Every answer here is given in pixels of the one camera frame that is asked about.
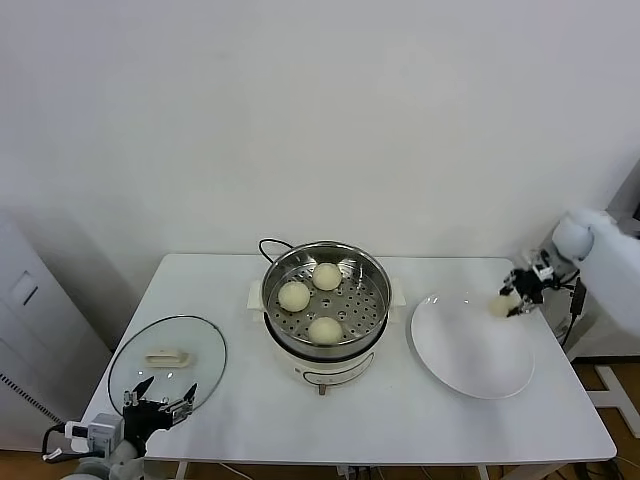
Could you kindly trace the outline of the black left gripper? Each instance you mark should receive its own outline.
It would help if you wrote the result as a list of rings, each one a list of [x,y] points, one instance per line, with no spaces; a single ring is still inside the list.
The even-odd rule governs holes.
[[[174,421],[186,420],[194,410],[197,383],[170,403],[142,400],[153,381],[151,376],[123,394],[124,440],[136,451],[145,451],[147,441],[156,431],[170,430]]]

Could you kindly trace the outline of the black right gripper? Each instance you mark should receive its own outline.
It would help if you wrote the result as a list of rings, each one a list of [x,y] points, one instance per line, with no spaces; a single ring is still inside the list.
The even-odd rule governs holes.
[[[523,301],[511,302],[507,308],[506,317],[526,315],[538,308],[535,303],[542,303],[544,282],[534,270],[516,268],[507,277],[499,290],[500,296],[509,296],[516,290]]]

